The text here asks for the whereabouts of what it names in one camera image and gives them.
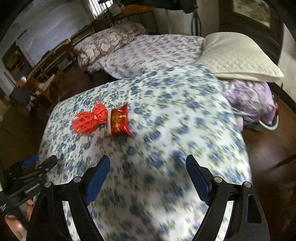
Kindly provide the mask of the red mesh net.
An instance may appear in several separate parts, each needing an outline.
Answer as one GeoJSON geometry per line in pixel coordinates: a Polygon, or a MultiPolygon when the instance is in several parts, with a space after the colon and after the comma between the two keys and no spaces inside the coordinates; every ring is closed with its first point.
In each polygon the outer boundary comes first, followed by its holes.
{"type": "Polygon", "coordinates": [[[92,134],[100,125],[107,124],[108,110],[104,104],[98,99],[91,112],[83,111],[76,115],[76,119],[72,121],[72,128],[76,134],[84,134],[86,136],[92,134]]]}

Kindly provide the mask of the small red candy packet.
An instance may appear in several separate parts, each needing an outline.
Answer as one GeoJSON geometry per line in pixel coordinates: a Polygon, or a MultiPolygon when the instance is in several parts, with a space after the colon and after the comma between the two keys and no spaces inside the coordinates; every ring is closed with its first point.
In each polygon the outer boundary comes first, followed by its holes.
{"type": "Polygon", "coordinates": [[[127,136],[132,138],[128,121],[128,104],[121,108],[114,108],[107,111],[107,124],[104,137],[127,136]]]}

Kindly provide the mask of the teal plastic basin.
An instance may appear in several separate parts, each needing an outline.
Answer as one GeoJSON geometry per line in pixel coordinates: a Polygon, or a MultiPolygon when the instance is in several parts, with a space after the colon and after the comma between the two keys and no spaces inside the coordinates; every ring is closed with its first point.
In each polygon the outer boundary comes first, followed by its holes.
{"type": "Polygon", "coordinates": [[[243,120],[243,128],[246,130],[256,131],[256,132],[263,132],[263,131],[274,131],[278,128],[279,124],[279,116],[275,116],[272,124],[268,125],[267,123],[259,120],[258,122],[250,122],[243,120]]]}

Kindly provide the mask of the wooden chair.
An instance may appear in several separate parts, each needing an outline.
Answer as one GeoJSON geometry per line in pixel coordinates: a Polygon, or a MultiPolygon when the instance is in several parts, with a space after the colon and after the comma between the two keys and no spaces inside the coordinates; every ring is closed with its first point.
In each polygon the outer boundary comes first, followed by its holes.
{"type": "Polygon", "coordinates": [[[46,113],[53,108],[67,95],[69,88],[63,84],[65,74],[58,71],[43,83],[33,79],[27,80],[24,76],[16,83],[16,87],[29,91],[29,101],[33,106],[37,105],[46,113]]]}

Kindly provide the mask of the folded purple blanket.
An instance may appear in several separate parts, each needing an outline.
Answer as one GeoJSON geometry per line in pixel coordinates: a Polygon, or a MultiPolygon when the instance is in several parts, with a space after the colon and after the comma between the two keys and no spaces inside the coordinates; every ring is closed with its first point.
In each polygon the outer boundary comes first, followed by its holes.
{"type": "Polygon", "coordinates": [[[255,123],[261,120],[272,124],[276,107],[266,82],[220,79],[219,83],[235,114],[242,116],[245,121],[255,123]]]}

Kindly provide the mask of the wooden desk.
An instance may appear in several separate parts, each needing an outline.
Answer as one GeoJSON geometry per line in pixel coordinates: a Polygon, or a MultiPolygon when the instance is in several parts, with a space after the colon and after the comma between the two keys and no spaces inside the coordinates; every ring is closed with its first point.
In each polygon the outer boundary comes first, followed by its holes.
{"type": "Polygon", "coordinates": [[[64,71],[76,61],[74,48],[70,39],[44,54],[27,76],[27,84],[46,82],[52,75],[64,71]]]}

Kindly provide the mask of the white quilted pillow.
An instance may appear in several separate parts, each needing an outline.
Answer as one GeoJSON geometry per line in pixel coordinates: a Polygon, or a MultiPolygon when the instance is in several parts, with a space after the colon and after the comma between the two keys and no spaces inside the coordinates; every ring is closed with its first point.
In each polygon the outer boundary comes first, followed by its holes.
{"type": "Polygon", "coordinates": [[[217,78],[276,82],[284,78],[280,68],[250,37],[241,33],[217,32],[207,35],[197,63],[217,78]]]}

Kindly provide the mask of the folded dark floral quilt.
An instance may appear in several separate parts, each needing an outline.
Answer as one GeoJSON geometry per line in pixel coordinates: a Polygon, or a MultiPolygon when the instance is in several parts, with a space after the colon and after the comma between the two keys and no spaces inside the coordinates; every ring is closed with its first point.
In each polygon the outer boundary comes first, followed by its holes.
{"type": "Polygon", "coordinates": [[[146,34],[146,28],[138,23],[127,22],[93,33],[74,46],[78,64],[84,68],[99,58],[128,45],[137,36],[146,34]]]}

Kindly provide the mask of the purple floral bed sheet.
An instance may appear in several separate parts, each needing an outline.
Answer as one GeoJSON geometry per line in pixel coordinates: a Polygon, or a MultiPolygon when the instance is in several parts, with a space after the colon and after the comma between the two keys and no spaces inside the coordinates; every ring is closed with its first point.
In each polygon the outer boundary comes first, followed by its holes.
{"type": "Polygon", "coordinates": [[[87,67],[90,73],[103,70],[115,79],[196,63],[204,38],[189,35],[139,35],[128,45],[107,54],[87,67]]]}

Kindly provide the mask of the framed landscape painting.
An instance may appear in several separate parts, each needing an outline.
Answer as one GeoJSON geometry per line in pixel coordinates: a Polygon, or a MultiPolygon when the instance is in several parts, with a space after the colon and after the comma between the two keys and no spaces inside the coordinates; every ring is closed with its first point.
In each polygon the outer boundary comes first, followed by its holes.
{"type": "Polygon", "coordinates": [[[278,64],[284,26],[275,10],[265,1],[220,0],[219,31],[236,32],[253,39],[278,64]]]}

